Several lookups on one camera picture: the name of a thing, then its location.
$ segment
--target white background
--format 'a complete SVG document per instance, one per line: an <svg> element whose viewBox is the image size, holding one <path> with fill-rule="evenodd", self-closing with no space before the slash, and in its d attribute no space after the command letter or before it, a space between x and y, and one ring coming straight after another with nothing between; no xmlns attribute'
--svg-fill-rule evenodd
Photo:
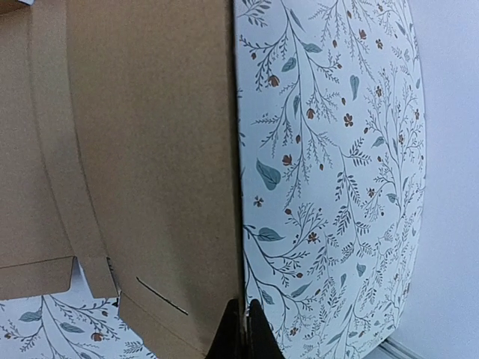
<svg viewBox="0 0 479 359"><path fill-rule="evenodd" d="M479 358L479 1L409 0L427 110L427 190L411 293L392 337Z"/></svg>

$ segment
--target cardboard box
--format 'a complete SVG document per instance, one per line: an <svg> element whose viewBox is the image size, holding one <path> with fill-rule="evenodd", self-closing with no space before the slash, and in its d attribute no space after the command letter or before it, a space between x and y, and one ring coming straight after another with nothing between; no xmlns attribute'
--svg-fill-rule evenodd
<svg viewBox="0 0 479 359"><path fill-rule="evenodd" d="M74 257L94 296L116 296L110 264L151 350L204 357L243 298L230 6L42 0L0 17L0 298L67 290Z"/></svg>

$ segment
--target blue leaf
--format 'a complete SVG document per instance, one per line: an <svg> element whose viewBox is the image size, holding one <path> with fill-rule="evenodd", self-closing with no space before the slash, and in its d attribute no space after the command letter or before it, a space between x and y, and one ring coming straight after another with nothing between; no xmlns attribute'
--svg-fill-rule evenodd
<svg viewBox="0 0 479 359"><path fill-rule="evenodd" d="M396 24L399 30L403 33L403 35L406 35L406 29L399 22L396 22Z"/></svg>
<svg viewBox="0 0 479 359"><path fill-rule="evenodd" d="M364 264L359 264L356 266L356 270L358 271L359 277L362 277L364 272L366 271L366 266Z"/></svg>
<svg viewBox="0 0 479 359"><path fill-rule="evenodd" d="M287 73L288 71L291 71L295 67L296 67L296 58L290 58L288 61L286 61L286 64L284 64L281 71L283 73Z"/></svg>
<svg viewBox="0 0 479 359"><path fill-rule="evenodd" d="M302 47L305 48L306 52L314 52L315 54L322 52L322 49L315 43L303 43Z"/></svg>
<svg viewBox="0 0 479 359"><path fill-rule="evenodd" d="M293 10L290 10L290 14L294 22L304 31L305 29L302 27L301 22L299 21L298 17L296 16Z"/></svg>
<svg viewBox="0 0 479 359"><path fill-rule="evenodd" d="M328 344L326 345L328 346L329 344L333 344L336 340L339 340L341 338L341 335L343 335L343 332L334 335L333 338L331 338L331 340L328 341Z"/></svg>
<svg viewBox="0 0 479 359"><path fill-rule="evenodd" d="M343 287L344 285L344 282L346 282L346 273L344 273L343 275L341 275L341 288Z"/></svg>
<svg viewBox="0 0 479 359"><path fill-rule="evenodd" d="M271 228L263 227L258 233L257 240L262 242L276 242L281 241L284 237L281 237Z"/></svg>
<svg viewBox="0 0 479 359"><path fill-rule="evenodd" d="M304 286L300 286L297 290L295 290L294 292L291 293L291 298L297 298L299 297L302 293L305 292L305 290L311 285L311 283L309 284L305 284Z"/></svg>
<svg viewBox="0 0 479 359"><path fill-rule="evenodd" d="M77 333L77 334L84 333L83 329L80 329L76 327L75 325L71 325L69 323L63 322L60 324L60 326L64 331L67 331L68 333Z"/></svg>
<svg viewBox="0 0 479 359"><path fill-rule="evenodd" d="M22 322L38 322L40 319L42 319L42 311L38 310L37 312L26 312L23 313L22 316L20 316L20 319Z"/></svg>
<svg viewBox="0 0 479 359"><path fill-rule="evenodd" d="M385 142L385 141L384 141L384 137L379 136L379 137L374 141L373 146L371 146L371 148L373 148L373 147L379 147L379 146L381 146L382 144L384 144L384 142Z"/></svg>
<svg viewBox="0 0 479 359"><path fill-rule="evenodd" d="M397 195L394 193L388 193L386 196L388 196L388 199L391 201L391 203L396 203L397 200Z"/></svg>
<svg viewBox="0 0 479 359"><path fill-rule="evenodd" d="M294 114L298 113L298 107L299 107L299 96L296 95L293 101Z"/></svg>
<svg viewBox="0 0 479 359"><path fill-rule="evenodd" d="M350 77L351 90L353 90L353 101L358 97L359 77L351 75Z"/></svg>
<svg viewBox="0 0 479 359"><path fill-rule="evenodd" d="M263 296L264 298L264 301L269 304L269 305L273 305L275 302L272 300L272 297L271 295L269 295L268 293L266 293L264 290L261 290L261 295Z"/></svg>
<svg viewBox="0 0 479 359"><path fill-rule="evenodd" d="M259 159L256 161L256 169L263 179L266 188L270 191L275 189L277 184L280 183L281 174L279 171L270 166L264 165Z"/></svg>
<svg viewBox="0 0 479 359"><path fill-rule="evenodd" d="M403 191L404 191L404 189L406 188L406 184L407 184L407 180L408 180L408 179L409 179L409 177L406 177L406 178L404 179L404 182L403 182Z"/></svg>

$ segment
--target printed floral pattern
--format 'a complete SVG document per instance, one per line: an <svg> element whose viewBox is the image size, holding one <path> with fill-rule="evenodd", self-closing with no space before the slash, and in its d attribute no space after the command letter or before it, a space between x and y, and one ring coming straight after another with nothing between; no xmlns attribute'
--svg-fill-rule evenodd
<svg viewBox="0 0 479 359"><path fill-rule="evenodd" d="M237 0L248 300L286 358L363 358L398 326L424 193L406 0Z"/></svg>
<svg viewBox="0 0 479 359"><path fill-rule="evenodd" d="M0 302L2 358L156 359L117 316L118 300L66 293Z"/></svg>

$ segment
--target cardboard flap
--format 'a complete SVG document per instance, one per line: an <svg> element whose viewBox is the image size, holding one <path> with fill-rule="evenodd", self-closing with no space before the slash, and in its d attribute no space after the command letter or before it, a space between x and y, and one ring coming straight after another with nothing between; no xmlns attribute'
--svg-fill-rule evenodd
<svg viewBox="0 0 479 359"><path fill-rule="evenodd" d="M67 68L66 0L31 9L32 97L45 166L68 239L95 298L115 297L77 147Z"/></svg>
<svg viewBox="0 0 479 359"><path fill-rule="evenodd" d="M64 288L70 270L55 267L73 251L49 185L38 140L29 60L30 9L0 19L0 298ZM49 261L39 280L29 263Z"/></svg>
<svg viewBox="0 0 479 359"><path fill-rule="evenodd" d="M166 327L136 305L127 295L121 295L118 315L125 322L131 323L131 329L141 334L146 347L153 352L161 352L161 358L204 358L204 355L198 350L171 333Z"/></svg>
<svg viewBox="0 0 479 359"><path fill-rule="evenodd" d="M0 268L0 300L66 292L73 257Z"/></svg>
<svg viewBox="0 0 479 359"><path fill-rule="evenodd" d="M181 339L172 345L203 355L227 302L243 296L230 5L72 0L67 9L79 146L118 282Z"/></svg>

